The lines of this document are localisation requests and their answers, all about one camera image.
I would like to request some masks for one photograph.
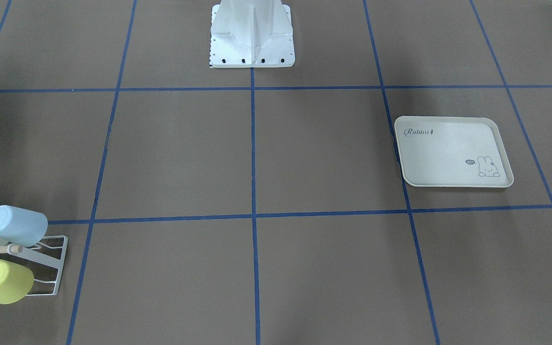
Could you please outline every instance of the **yellow cup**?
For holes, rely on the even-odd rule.
[[[20,301],[33,287],[33,278],[29,268],[0,259],[0,304]]]

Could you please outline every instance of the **blue cup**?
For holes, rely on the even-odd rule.
[[[48,228],[48,219],[39,212],[19,207],[0,206],[0,237],[22,247],[38,243]]]

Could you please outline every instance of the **tray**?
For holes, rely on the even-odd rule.
[[[506,188],[514,182],[495,122],[484,117],[401,116],[403,178],[412,186]]]

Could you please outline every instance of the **grid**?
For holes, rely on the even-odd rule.
[[[383,75],[381,71],[381,65],[380,65],[380,59],[379,59],[379,51],[376,47],[376,42],[374,39],[374,33],[372,30],[372,23],[370,20],[370,15],[368,12],[368,4],[366,0],[362,0],[365,15],[366,15],[366,21],[368,26],[368,33],[370,36],[372,49],[374,52],[374,59],[375,59],[375,65],[376,65],[376,72],[379,77],[379,85],[370,85],[370,86],[338,86],[338,85],[331,85],[331,86],[301,86],[301,87],[257,87],[255,86],[255,75],[254,75],[254,69],[250,69],[250,86],[249,87],[147,87],[147,88],[125,88],[121,87],[121,81],[123,78],[123,72],[125,70],[125,60],[127,57],[127,49],[129,48],[129,41],[131,39],[131,33],[134,23],[134,15],[136,12],[136,5],[138,3],[138,0],[133,0],[132,7],[131,7],[131,13],[129,17],[129,24],[127,27],[127,35],[125,40],[125,47],[122,52],[122,57],[120,60],[120,68],[118,72],[118,80],[116,83],[115,88],[48,88],[48,89],[2,89],[0,90],[0,93],[24,93],[24,92],[114,92],[114,100],[112,103],[112,110],[110,112],[110,118],[109,118],[109,124],[106,131],[105,136],[105,144],[103,145],[103,155],[101,158],[101,165],[99,167],[99,175],[98,180],[95,188],[95,199],[94,204],[92,206],[92,212],[89,219],[74,219],[74,220],[51,220],[49,223],[51,225],[68,225],[68,224],[81,224],[81,225],[88,225],[88,233],[86,236],[86,243],[83,251],[83,258],[81,263],[81,269],[80,269],[80,276],[77,283],[77,292],[75,294],[75,300],[74,300],[74,308],[72,312],[72,317],[69,325],[69,332],[68,332],[68,339],[67,343],[72,343],[72,336],[74,334],[74,324],[75,324],[75,317],[76,312],[78,309],[79,301],[81,299],[81,289],[83,285],[83,277],[84,277],[84,271],[86,268],[86,260],[88,257],[90,244],[91,244],[91,238],[92,238],[92,229],[95,224],[100,223],[141,223],[141,222],[151,222],[151,221],[191,221],[191,220],[222,220],[222,219],[250,219],[252,220],[252,237],[253,237],[253,264],[254,264],[254,302],[255,302],[255,330],[256,330],[256,343],[259,345],[261,343],[261,321],[260,321],[260,301],[259,301],[259,262],[258,262],[258,241],[257,241],[257,219],[262,218],[300,218],[300,217],[321,217],[321,216],[359,216],[359,215],[379,215],[379,214],[407,214],[408,220],[410,222],[410,229],[412,231],[412,237],[414,238],[414,246],[416,249],[416,255],[418,259],[418,265],[421,273],[421,278],[423,281],[423,288],[425,290],[425,298],[427,301],[427,308],[429,315],[431,317],[431,323],[432,328],[434,332],[434,337],[436,344],[440,344],[440,336],[438,332],[438,325],[436,323],[436,318],[434,316],[434,310],[432,307],[432,299],[431,299],[431,292],[430,292],[430,286],[427,282],[427,277],[425,274],[425,266],[423,264],[423,256],[421,253],[421,247],[419,244],[419,240],[416,234],[416,227],[414,224],[414,214],[420,214],[420,213],[437,213],[437,212],[472,212],[472,211],[493,211],[493,210],[524,210],[524,209],[552,209],[552,191],[548,185],[548,182],[546,180],[546,177],[544,175],[543,169],[541,167],[541,164],[539,162],[539,159],[537,158],[537,155],[534,150],[534,146],[532,145],[532,142],[528,136],[528,132],[526,131],[525,124],[519,115],[519,110],[517,108],[517,104],[515,103],[515,100],[512,96],[511,89],[516,88],[552,88],[552,85],[546,84],[546,85],[511,85],[508,84],[506,81],[506,78],[504,77],[504,73],[502,72],[502,68],[500,67],[500,63],[495,55],[495,52],[493,50],[493,47],[491,45],[491,41],[489,38],[489,35],[485,31],[482,18],[479,15],[477,11],[477,7],[475,6],[475,3],[473,0],[469,0],[471,9],[473,10],[473,13],[478,21],[478,25],[482,31],[482,34],[484,36],[484,39],[486,41],[486,44],[489,48],[489,51],[491,52],[491,56],[493,57],[493,61],[495,62],[495,67],[497,68],[497,71],[499,72],[499,76],[502,79],[502,84],[500,85],[385,85],[383,81]],[[6,18],[9,12],[9,8],[12,4],[12,0],[8,0],[6,8],[4,10],[3,16],[0,21],[0,33],[2,31],[2,28],[5,25]],[[386,121],[388,122],[391,135],[393,137],[394,142],[394,153],[396,156],[398,155],[396,142],[395,142],[395,134],[394,129],[392,126],[392,119],[391,119],[391,112],[389,108],[389,102],[386,90],[390,89],[423,89],[423,88],[470,88],[470,89],[480,89],[480,88],[497,88],[497,89],[503,89],[507,92],[508,98],[510,100],[510,103],[512,104],[513,111],[515,112],[517,116],[517,121],[519,123],[521,132],[523,133],[523,136],[526,140],[526,143],[528,145],[528,148],[530,150],[530,153],[534,159],[535,166],[541,176],[541,179],[543,181],[543,185],[546,189],[546,194],[548,195],[548,198],[550,199],[550,204],[547,205],[495,205],[495,206],[485,206],[485,207],[443,207],[443,208],[412,208],[410,205],[410,199],[408,198],[408,190],[407,185],[403,179],[401,178],[401,184],[402,184],[402,194],[403,198],[405,199],[406,208],[405,209],[376,209],[376,210],[334,210],[334,211],[326,211],[326,212],[283,212],[283,213],[259,213],[257,212],[256,207],[256,133],[255,133],[255,91],[258,90],[357,90],[357,89],[367,89],[367,90],[379,90],[381,92],[381,96],[383,98],[383,102],[385,105],[385,111],[386,111]],[[184,92],[193,92],[193,91],[248,91],[250,92],[250,108],[251,108],[251,136],[252,136],[252,142],[250,143],[251,149],[252,149],[252,212],[250,214],[217,214],[217,215],[206,215],[206,216],[171,216],[171,217],[155,217],[155,218],[97,218],[96,212],[98,209],[99,204],[99,194],[101,191],[101,184],[103,180],[103,172],[105,170],[105,166],[107,164],[107,154],[108,154],[108,144],[109,144],[109,137],[110,133],[112,131],[112,124],[115,120],[116,115],[116,106],[118,102],[118,97],[120,92],[168,92],[168,91],[184,91]]]

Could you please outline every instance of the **rabbit face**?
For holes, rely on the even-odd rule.
[[[491,157],[478,157],[478,175],[488,177],[498,177],[500,175]]]

